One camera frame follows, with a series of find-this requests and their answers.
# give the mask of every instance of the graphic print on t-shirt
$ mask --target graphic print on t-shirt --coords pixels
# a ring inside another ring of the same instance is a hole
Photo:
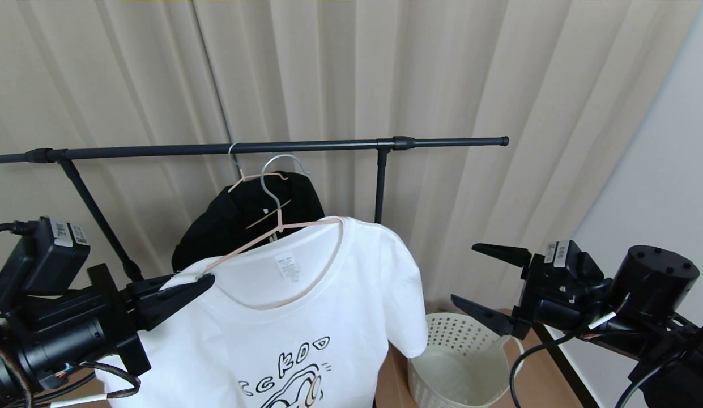
[[[277,379],[274,376],[264,377],[256,383],[255,388],[251,388],[252,385],[247,381],[238,381],[241,392],[246,397],[255,397],[276,390],[260,408],[307,408],[313,406],[313,403],[323,399],[322,371],[331,372],[331,364],[328,362],[317,364],[307,362],[306,359],[312,355],[312,359],[318,361],[318,357],[320,357],[318,352],[325,349],[330,341],[329,336],[323,336],[310,344],[301,344],[295,354],[293,352],[279,354]]]

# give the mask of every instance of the metal hanger hook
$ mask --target metal hanger hook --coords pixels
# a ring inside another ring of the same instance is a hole
[[[240,163],[238,163],[237,160],[235,160],[235,159],[233,158],[233,155],[232,155],[231,152],[230,152],[231,150],[233,150],[233,146],[237,145],[238,143],[240,143],[240,142],[234,142],[232,145],[230,145],[230,147],[228,147],[228,158],[230,159],[230,161],[232,161],[233,163],[235,163],[235,165],[238,166],[238,168],[239,168],[240,171],[242,171],[242,170],[243,170],[243,167],[240,165]]]
[[[296,162],[299,164],[301,170],[304,171],[304,173],[310,174],[310,172],[304,168],[304,163],[302,163],[299,158],[295,157],[294,155],[290,155],[288,153],[284,153],[282,155],[276,155],[273,158],[271,158],[271,160],[268,160],[265,165],[263,165],[263,170],[261,170],[261,187],[263,188],[263,191],[266,192],[266,194],[268,194],[269,196],[271,196],[273,201],[276,202],[276,209],[278,211],[281,211],[281,201],[278,199],[278,197],[276,197],[276,194],[273,194],[273,193],[271,193],[270,190],[268,190],[268,188],[266,187],[266,178],[265,178],[266,168],[268,168],[268,165],[271,164],[273,162],[273,160],[276,160],[277,158],[292,158],[293,160],[296,160]]]

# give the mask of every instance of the curtain fold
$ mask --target curtain fold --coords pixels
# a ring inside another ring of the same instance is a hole
[[[697,8],[647,0],[0,2],[0,153],[229,137],[508,136],[509,147],[391,152],[384,224],[414,254],[431,307],[448,307],[451,292],[509,307],[519,271],[471,245],[541,250],[572,234]],[[328,214],[373,219],[375,152],[298,156]],[[270,157],[240,162],[255,173]],[[224,157],[78,166],[148,276],[168,272],[191,220],[236,177]],[[19,200],[27,196],[15,191],[19,183],[41,199]],[[58,168],[0,166],[0,222],[40,214],[89,227],[92,260],[116,265]]]

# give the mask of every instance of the horizontal bar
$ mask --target horizontal bar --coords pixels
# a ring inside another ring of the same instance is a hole
[[[462,139],[412,139],[393,137],[388,139],[326,140],[320,142],[268,142],[237,143],[234,153],[310,152],[318,150],[406,150],[414,147],[444,146],[506,146],[507,137],[462,138]],[[223,144],[172,144],[165,146],[93,147],[89,149],[42,149],[24,154],[0,155],[0,163],[51,163],[58,160],[82,160],[95,158],[138,158],[153,156],[225,155],[230,148]]]

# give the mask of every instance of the white wall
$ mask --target white wall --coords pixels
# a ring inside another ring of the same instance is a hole
[[[607,276],[632,245],[656,245],[701,270],[678,312],[703,324],[703,5],[648,116],[573,236]],[[564,351],[601,406],[613,407],[634,361],[580,341]],[[640,392],[627,408],[645,406]]]

